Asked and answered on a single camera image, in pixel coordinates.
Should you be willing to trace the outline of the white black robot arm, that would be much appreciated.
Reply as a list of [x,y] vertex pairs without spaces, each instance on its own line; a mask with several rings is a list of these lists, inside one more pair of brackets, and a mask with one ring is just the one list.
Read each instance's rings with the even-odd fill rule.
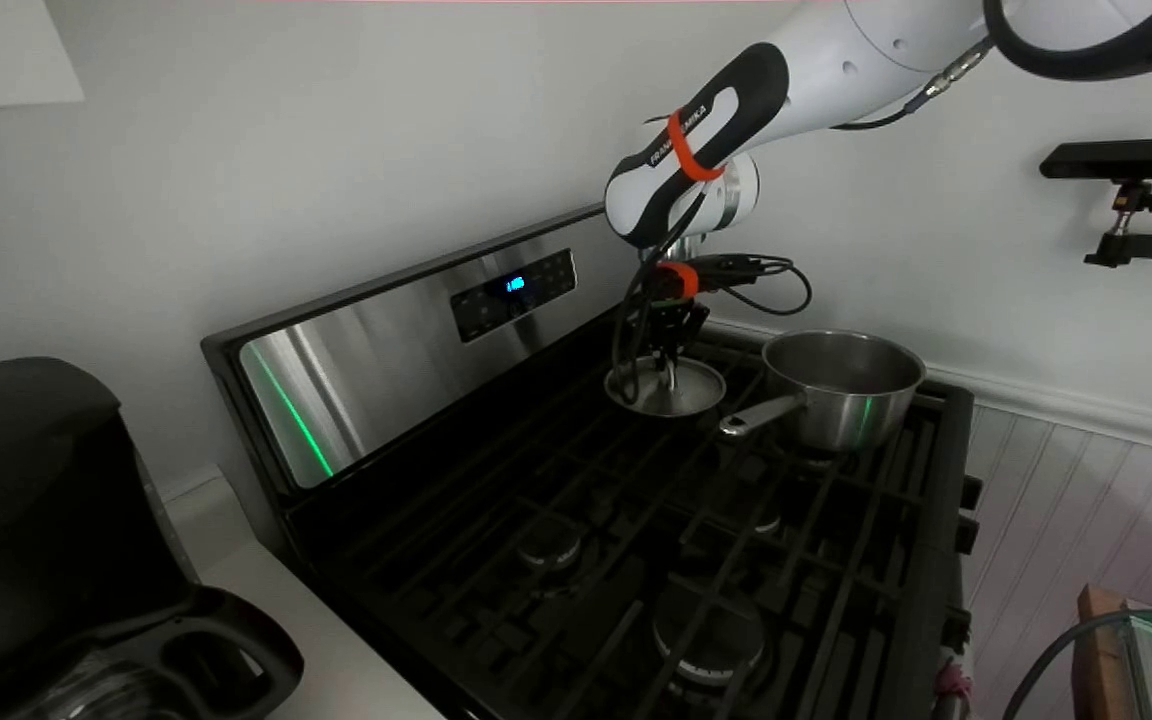
[[875,331],[947,376],[1152,404],[1152,264],[1081,259],[1092,214],[1030,163],[1152,140],[1152,0],[793,0],[604,182],[635,247],[810,239],[811,328]]

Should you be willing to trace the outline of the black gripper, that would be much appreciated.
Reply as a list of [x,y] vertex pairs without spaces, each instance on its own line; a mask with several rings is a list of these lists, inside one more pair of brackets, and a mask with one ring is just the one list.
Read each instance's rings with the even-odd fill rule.
[[692,339],[707,310],[699,306],[705,275],[692,259],[656,259],[648,264],[625,299],[625,323],[635,337],[630,352],[630,385],[640,390],[648,385],[644,376],[664,372],[670,390],[679,385],[684,372],[684,339]]

